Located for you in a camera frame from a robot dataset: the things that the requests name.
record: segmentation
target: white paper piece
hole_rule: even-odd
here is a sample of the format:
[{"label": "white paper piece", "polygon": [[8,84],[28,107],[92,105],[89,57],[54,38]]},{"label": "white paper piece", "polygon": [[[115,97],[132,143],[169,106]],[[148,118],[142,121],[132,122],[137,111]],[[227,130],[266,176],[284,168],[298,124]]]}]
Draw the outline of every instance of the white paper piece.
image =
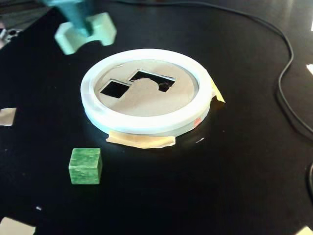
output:
[{"label": "white paper piece", "polygon": [[308,70],[312,73],[313,75],[313,65],[307,65]]},{"label": "white paper piece", "polygon": [[313,235],[313,232],[309,227],[304,227],[296,235]]},{"label": "white paper piece", "polygon": [[12,126],[16,108],[6,108],[0,110],[0,126]]},{"label": "white paper piece", "polygon": [[36,227],[23,224],[10,218],[3,218],[0,223],[0,235],[33,235]]}]

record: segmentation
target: wooden block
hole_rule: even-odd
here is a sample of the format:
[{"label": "wooden block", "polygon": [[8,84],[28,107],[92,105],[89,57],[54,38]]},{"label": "wooden block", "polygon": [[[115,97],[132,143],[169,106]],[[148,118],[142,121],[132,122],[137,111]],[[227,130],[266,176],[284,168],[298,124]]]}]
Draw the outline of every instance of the wooden block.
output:
[{"label": "wooden block", "polygon": [[101,149],[74,148],[68,169],[74,185],[99,184],[102,171]]}]

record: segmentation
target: rectangular hole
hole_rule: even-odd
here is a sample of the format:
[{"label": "rectangular hole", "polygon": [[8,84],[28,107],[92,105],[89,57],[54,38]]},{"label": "rectangular hole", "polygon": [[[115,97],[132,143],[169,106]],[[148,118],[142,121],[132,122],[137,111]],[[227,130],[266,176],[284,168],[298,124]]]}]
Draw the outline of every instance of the rectangular hole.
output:
[{"label": "rectangular hole", "polygon": [[152,81],[156,82],[158,84],[158,90],[162,92],[167,92],[168,89],[175,83],[175,79],[172,77],[165,77],[165,76],[159,76],[156,74],[144,72],[144,71],[138,71],[131,79],[130,81],[139,80],[141,78],[149,78]]},{"label": "rectangular hole", "polygon": [[120,98],[128,90],[128,88],[129,86],[127,85],[111,80],[100,93],[111,97]]}]

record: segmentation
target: square hole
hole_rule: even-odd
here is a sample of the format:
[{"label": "square hole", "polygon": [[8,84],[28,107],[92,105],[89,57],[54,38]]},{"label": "square hole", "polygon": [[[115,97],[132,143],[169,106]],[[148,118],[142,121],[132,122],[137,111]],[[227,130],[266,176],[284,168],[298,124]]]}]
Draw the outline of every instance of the square hole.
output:
[{"label": "square hole", "polygon": [[108,85],[105,86],[105,88],[100,92],[102,94],[115,97],[115,98],[120,98],[127,90],[129,86],[110,81]]}]

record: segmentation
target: paper scrap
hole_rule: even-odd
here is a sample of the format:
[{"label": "paper scrap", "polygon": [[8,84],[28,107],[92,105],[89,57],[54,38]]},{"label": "paper scrap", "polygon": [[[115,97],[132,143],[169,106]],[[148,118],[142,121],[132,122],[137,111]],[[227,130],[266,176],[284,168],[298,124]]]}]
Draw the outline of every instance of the paper scrap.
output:
[{"label": "paper scrap", "polygon": [[313,235],[313,232],[309,227],[304,227],[296,235]]},{"label": "paper scrap", "polygon": [[312,73],[313,75],[313,65],[307,65],[308,70]]},{"label": "paper scrap", "polygon": [[218,101],[221,101],[221,102],[223,102],[223,103],[226,103],[225,100],[224,100],[224,98],[223,98],[223,96],[222,96],[222,94],[221,94],[221,92],[219,91],[219,89],[218,89],[217,86],[215,85],[213,79],[211,79],[211,83],[212,83],[212,88],[213,88],[213,90],[214,90],[214,93],[215,93],[215,95],[216,95],[216,99],[217,99]]},{"label": "paper scrap", "polygon": [[200,140],[198,140],[196,143],[199,143],[199,142],[201,142],[202,140],[204,140],[204,138],[201,138]]},{"label": "paper scrap", "polygon": [[12,126],[16,108],[6,108],[0,110],[0,126]]},{"label": "paper scrap", "polygon": [[157,137],[157,136],[139,136],[125,134],[116,131],[110,131],[107,142],[123,144],[136,148],[164,148],[172,146],[176,142],[174,136]]},{"label": "paper scrap", "polygon": [[3,218],[0,223],[0,235],[33,235],[36,227],[23,224],[10,218]]}]

